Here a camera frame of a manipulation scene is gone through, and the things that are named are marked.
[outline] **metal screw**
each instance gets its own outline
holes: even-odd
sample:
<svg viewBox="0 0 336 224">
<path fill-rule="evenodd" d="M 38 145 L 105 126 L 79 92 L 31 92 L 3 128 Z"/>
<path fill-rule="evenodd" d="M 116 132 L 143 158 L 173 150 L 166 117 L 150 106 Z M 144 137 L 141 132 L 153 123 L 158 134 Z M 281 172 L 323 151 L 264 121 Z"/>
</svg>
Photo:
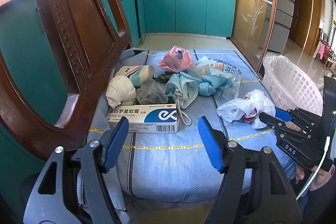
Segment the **metal screw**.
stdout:
<svg viewBox="0 0 336 224">
<path fill-rule="evenodd" d="M 272 149 L 270 149 L 269 147 L 264 147 L 264 152 L 266 153 L 266 154 L 271 154 L 272 153 Z"/>
<path fill-rule="evenodd" d="M 55 149 L 55 152 L 56 152 L 57 154 L 62 153 L 63 151 L 64 151 L 64 147 L 63 147 L 63 146 L 58 146 L 58 147 L 56 147 L 56 149 Z"/>
<path fill-rule="evenodd" d="M 97 140 L 93 140 L 90 142 L 91 147 L 97 147 L 99 144 L 100 144 L 100 141 L 97 141 Z"/>
<path fill-rule="evenodd" d="M 237 147 L 237 143 L 234 142 L 234 141 L 229 141 L 227 144 L 228 144 L 228 146 L 231 147 L 231 148 L 235 148 L 235 147 Z"/>
</svg>

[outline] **white plastic basket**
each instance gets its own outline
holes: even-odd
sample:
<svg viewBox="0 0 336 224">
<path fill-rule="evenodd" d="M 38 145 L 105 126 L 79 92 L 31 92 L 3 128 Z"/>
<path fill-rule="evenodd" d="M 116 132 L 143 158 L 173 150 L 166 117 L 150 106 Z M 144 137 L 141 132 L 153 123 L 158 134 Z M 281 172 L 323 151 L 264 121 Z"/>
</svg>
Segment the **white plastic basket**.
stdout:
<svg viewBox="0 0 336 224">
<path fill-rule="evenodd" d="M 287 110 L 299 107 L 322 116 L 323 99 L 313 80 L 285 56 L 264 57 L 263 84 L 277 107 Z"/>
</svg>

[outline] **teal cabinet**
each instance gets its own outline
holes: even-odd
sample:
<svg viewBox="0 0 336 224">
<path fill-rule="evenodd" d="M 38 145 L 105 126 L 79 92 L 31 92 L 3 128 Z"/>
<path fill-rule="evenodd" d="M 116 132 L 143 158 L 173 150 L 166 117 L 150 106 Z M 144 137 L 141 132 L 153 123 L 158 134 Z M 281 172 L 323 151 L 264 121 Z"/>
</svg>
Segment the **teal cabinet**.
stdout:
<svg viewBox="0 0 336 224">
<path fill-rule="evenodd" d="M 208 0 L 205 34 L 231 37 L 236 0 Z"/>
<path fill-rule="evenodd" d="M 139 33 L 138 33 L 138 23 L 137 23 L 137 13 L 135 10 L 135 1 L 134 0 L 121 0 L 123 6 L 129 30 L 131 32 L 131 38 L 133 47 L 136 47 L 139 44 Z"/>
<path fill-rule="evenodd" d="M 205 34 L 207 0 L 176 0 L 176 32 Z"/>
<path fill-rule="evenodd" d="M 106 12 L 115 28 L 117 30 L 116 21 L 114 20 L 110 5 L 107 0 L 102 0 L 106 9 Z M 120 0 L 121 5 L 123 6 L 124 13 L 128 22 L 129 30 L 131 32 L 131 38 L 133 46 L 136 47 L 139 44 L 139 34 L 138 34 L 138 25 L 137 25 L 137 14 L 135 10 L 135 1 L 134 0 Z"/>
<path fill-rule="evenodd" d="M 175 32 L 175 0 L 144 0 L 146 32 Z"/>
<path fill-rule="evenodd" d="M 43 30 L 36 0 L 12 0 L 0 7 L 0 50 L 27 103 L 44 120 L 55 124 L 68 92 Z M 0 195 L 22 219 L 20 185 L 40 172 L 44 162 L 23 148 L 1 124 L 0 143 Z"/>
<path fill-rule="evenodd" d="M 140 21 L 141 41 L 143 42 L 146 36 L 145 9 L 143 6 L 143 0 L 137 0 L 137 2 L 138 2 L 138 13 Z"/>
<path fill-rule="evenodd" d="M 108 1 L 107 0 L 102 0 L 102 1 L 103 1 L 104 6 L 105 6 L 105 10 L 107 12 L 107 15 L 109 16 L 110 21 L 113 24 L 113 27 L 115 28 L 116 31 L 118 31 L 117 24 L 116 24 L 116 21 L 114 20 L 114 17 L 113 17 L 113 14 L 112 14 L 112 11 L 111 11 L 111 8 L 110 8 L 110 5 L 109 5 Z"/>
</svg>

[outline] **pink plastic bag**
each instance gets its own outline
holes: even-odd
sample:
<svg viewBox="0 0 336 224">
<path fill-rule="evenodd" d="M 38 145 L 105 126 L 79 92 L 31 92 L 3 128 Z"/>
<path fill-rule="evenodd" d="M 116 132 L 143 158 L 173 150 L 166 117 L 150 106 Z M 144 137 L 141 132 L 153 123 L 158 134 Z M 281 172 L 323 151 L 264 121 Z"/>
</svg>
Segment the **pink plastic bag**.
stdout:
<svg viewBox="0 0 336 224">
<path fill-rule="evenodd" d="M 166 71 L 179 73 L 195 66 L 190 52 L 174 46 L 159 62 L 158 66 Z"/>
</svg>

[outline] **white drawstring cord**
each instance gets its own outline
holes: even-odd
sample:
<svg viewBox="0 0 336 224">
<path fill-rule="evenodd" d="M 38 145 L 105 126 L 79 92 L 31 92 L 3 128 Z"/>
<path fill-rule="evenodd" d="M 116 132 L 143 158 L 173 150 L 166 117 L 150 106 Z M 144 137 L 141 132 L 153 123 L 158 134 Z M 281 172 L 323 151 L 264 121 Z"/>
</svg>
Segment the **white drawstring cord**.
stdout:
<svg viewBox="0 0 336 224">
<path fill-rule="evenodd" d="M 330 137 L 328 136 L 325 140 L 325 145 L 324 145 L 324 154 L 323 154 L 323 157 L 322 157 L 322 160 L 319 164 L 319 166 L 317 167 L 314 175 L 310 178 L 310 180 L 305 184 L 304 188 L 301 190 L 301 192 L 298 194 L 298 196 L 296 197 L 296 200 L 298 200 L 302 194 L 307 190 L 307 188 L 309 187 L 309 185 L 314 181 L 315 177 L 317 176 L 317 173 L 319 172 L 321 166 L 322 166 L 322 163 L 326 157 L 326 154 L 327 154 L 327 151 L 328 151 L 328 148 L 329 148 L 329 144 L 330 144 Z"/>
<path fill-rule="evenodd" d="M 179 99 L 179 98 L 176 99 L 175 104 L 176 104 L 176 107 L 177 107 L 177 109 L 178 109 L 178 112 L 180 113 L 180 117 L 181 117 L 182 122 L 183 122 L 187 127 L 190 126 L 192 121 L 191 121 L 190 117 L 189 117 L 185 112 L 183 112 L 183 111 L 181 110 L 180 99 Z M 183 116 L 185 116 L 185 117 L 189 120 L 188 123 L 186 123 L 186 121 L 184 120 Z"/>
</svg>

